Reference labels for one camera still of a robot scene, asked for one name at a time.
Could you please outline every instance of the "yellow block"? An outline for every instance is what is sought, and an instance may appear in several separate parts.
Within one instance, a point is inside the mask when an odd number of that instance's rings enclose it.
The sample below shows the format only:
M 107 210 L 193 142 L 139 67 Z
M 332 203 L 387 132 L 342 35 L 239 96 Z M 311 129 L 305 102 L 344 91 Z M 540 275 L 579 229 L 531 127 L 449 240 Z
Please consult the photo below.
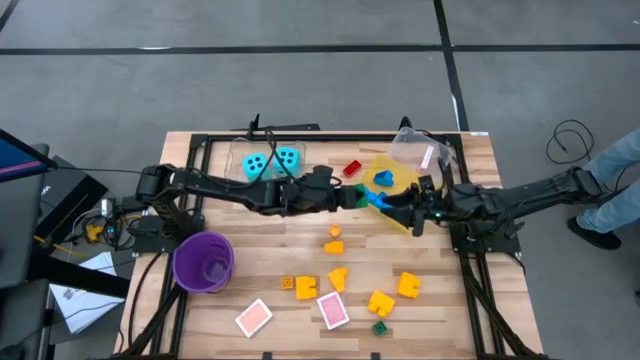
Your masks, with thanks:
M 293 289 L 293 276 L 283 276 L 280 278 L 283 289 Z
M 298 300 L 313 299 L 318 296 L 316 278 L 311 276 L 296 276 L 296 298 Z
M 344 286 L 346 282 L 347 274 L 349 270 L 346 267 L 340 267 L 331 270 L 329 273 L 329 280 L 333 284 L 333 287 L 336 288 L 336 291 L 341 293 L 344 291 Z
M 87 238 L 90 243 L 97 243 L 98 237 L 104 232 L 104 226 L 87 225 Z
M 417 276 L 404 272 L 400 275 L 400 281 L 398 282 L 398 295 L 406 296 L 409 298 L 417 298 L 420 295 L 420 279 Z
M 329 235 L 331 235 L 332 238 L 337 238 L 340 236 L 340 233 L 342 233 L 342 229 L 338 224 L 333 224 L 329 227 Z
M 393 186 L 391 187 L 379 186 L 373 182 L 374 176 L 377 173 L 385 170 L 389 170 L 393 173 Z M 373 160 L 371 165 L 369 165 L 367 171 L 362 175 L 362 178 L 360 178 L 360 182 L 363 183 L 367 187 L 367 190 L 369 190 L 370 192 L 374 192 L 376 194 L 384 192 L 387 195 L 397 195 L 403 193 L 409 186 L 411 186 L 412 183 L 420 186 L 420 184 L 418 183 L 419 177 L 420 174 L 409 169 L 405 165 L 391 159 L 387 155 L 379 154 Z M 369 204 L 369 209 L 372 209 L 373 211 L 379 213 L 381 216 L 387 219 L 389 223 L 393 224 L 403 232 L 407 234 L 410 233 L 409 229 L 405 228 L 397 221 L 382 214 L 380 212 L 380 209 L 378 209 L 377 207 Z
M 331 255 L 342 255 L 344 253 L 344 242 L 330 241 L 324 244 L 324 252 Z
M 375 290 L 373 295 L 371 295 L 371 299 L 369 299 L 368 308 L 372 313 L 378 314 L 381 318 L 386 318 L 389 316 L 389 313 L 391 313 L 391 310 L 393 310 L 395 303 L 396 301 L 390 296 Z

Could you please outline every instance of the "gray floor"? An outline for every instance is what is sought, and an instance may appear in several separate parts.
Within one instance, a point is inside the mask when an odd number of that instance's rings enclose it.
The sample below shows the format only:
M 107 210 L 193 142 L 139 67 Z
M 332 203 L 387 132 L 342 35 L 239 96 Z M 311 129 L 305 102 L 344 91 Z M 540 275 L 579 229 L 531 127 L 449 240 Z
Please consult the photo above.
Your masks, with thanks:
M 637 1 L 447 0 L 445 10 L 458 45 L 640 42 Z M 438 42 L 428 0 L 21 0 L 0 33 L 2 48 Z M 563 169 L 544 155 L 561 120 L 587 124 L 596 150 L 640 124 L 640 52 L 455 58 L 470 128 L 491 133 L 506 186 Z M 457 129 L 440 53 L 5 56 L 0 109 L 2 128 L 77 166 L 130 169 L 157 162 L 166 131 L 244 127 L 257 112 L 264 124 L 326 130 L 394 129 L 403 115 Z M 118 196 L 137 181 L 95 176 Z M 529 216 L 520 236 L 545 351 L 637 359 L 640 226 L 622 229 L 622 249 L 607 253 L 566 230 L 579 211 Z M 108 355 L 120 316 L 75 337 L 56 329 L 56 342 L 70 340 L 56 359 Z

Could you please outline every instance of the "wooden tabletop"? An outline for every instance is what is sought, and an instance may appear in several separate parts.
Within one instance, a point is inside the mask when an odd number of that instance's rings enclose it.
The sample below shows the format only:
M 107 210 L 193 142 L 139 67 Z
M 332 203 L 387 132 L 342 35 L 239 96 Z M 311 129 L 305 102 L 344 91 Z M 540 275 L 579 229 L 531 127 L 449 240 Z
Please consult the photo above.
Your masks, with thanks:
M 160 163 L 184 166 L 191 134 L 168 133 Z M 489 136 L 461 136 L 471 181 L 499 186 Z M 210 174 L 223 175 L 229 144 L 215 143 Z M 388 146 L 372 142 L 305 144 L 305 162 L 332 166 L 335 175 L 341 175 L 342 168 L 354 159 L 366 168 Z M 344 179 L 345 184 L 355 183 L 358 176 L 354 178 Z M 242 205 L 212 199 L 205 199 L 203 214 L 206 230 L 219 232 L 231 242 L 236 263 L 232 280 L 222 293 L 189 295 L 180 358 L 259 358 L 263 351 L 273 352 L 274 358 L 369 358 L 371 352 L 380 352 L 383 358 L 475 358 L 458 255 L 451 249 L 447 229 L 426 223 L 424 235 L 414 238 L 399 233 L 368 209 L 265 217 Z M 345 252 L 341 256 L 327 255 L 322 248 L 329 241 L 327 229 L 333 223 L 343 230 Z M 144 255 L 136 261 L 122 318 L 125 336 L 133 292 L 152 257 Z M 487 258 L 498 309 L 527 346 L 542 352 L 522 269 L 503 254 L 489 254 Z M 163 255 L 142 286 L 134 336 L 158 306 L 166 265 L 167 256 Z M 280 277 L 316 276 L 318 295 L 322 296 L 333 291 L 327 274 L 340 266 L 349 269 L 342 298 L 351 321 L 329 331 L 316 301 L 296 300 L 295 291 L 281 290 Z M 422 280 L 417 299 L 396 295 L 396 283 L 403 271 Z M 371 331 L 379 319 L 367 310 L 369 297 L 376 289 L 396 299 L 395 308 L 384 320 L 389 332 L 382 337 Z M 234 319 L 257 298 L 271 309 L 273 318 L 248 339 Z M 482 316 L 485 343 L 491 352 L 490 330 L 483 312 Z M 163 352 L 169 348 L 173 319 L 172 310 L 165 324 Z

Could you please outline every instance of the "purple cup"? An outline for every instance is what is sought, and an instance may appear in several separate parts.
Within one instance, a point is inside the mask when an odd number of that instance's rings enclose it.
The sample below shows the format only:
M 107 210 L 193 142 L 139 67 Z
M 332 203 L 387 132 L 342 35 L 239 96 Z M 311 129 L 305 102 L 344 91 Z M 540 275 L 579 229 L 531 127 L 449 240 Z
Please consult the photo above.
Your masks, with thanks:
M 233 248 L 220 234 L 197 233 L 174 251 L 171 267 L 176 282 L 188 292 L 219 292 L 231 279 Z

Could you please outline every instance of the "white paper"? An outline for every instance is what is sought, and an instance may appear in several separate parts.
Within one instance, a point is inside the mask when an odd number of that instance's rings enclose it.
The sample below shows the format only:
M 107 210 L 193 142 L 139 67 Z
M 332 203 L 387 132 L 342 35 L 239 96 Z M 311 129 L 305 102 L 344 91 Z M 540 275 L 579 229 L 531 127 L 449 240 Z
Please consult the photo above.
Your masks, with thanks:
M 109 252 L 103 252 L 102 254 L 83 262 L 80 266 L 87 269 L 101 269 L 99 271 L 103 273 L 116 275 L 116 270 L 113 268 L 113 259 Z M 51 289 L 53 296 L 56 298 L 60 311 L 65 318 L 78 310 L 95 308 L 101 305 L 113 303 L 100 309 L 82 311 L 67 319 L 66 323 L 72 334 L 82 331 L 94 321 L 98 320 L 102 315 L 109 312 L 109 310 L 118 306 L 117 303 L 122 303 L 124 301 L 124 299 L 117 297 L 94 294 L 85 290 L 74 289 L 66 286 L 51 284 L 49 285 L 49 288 Z

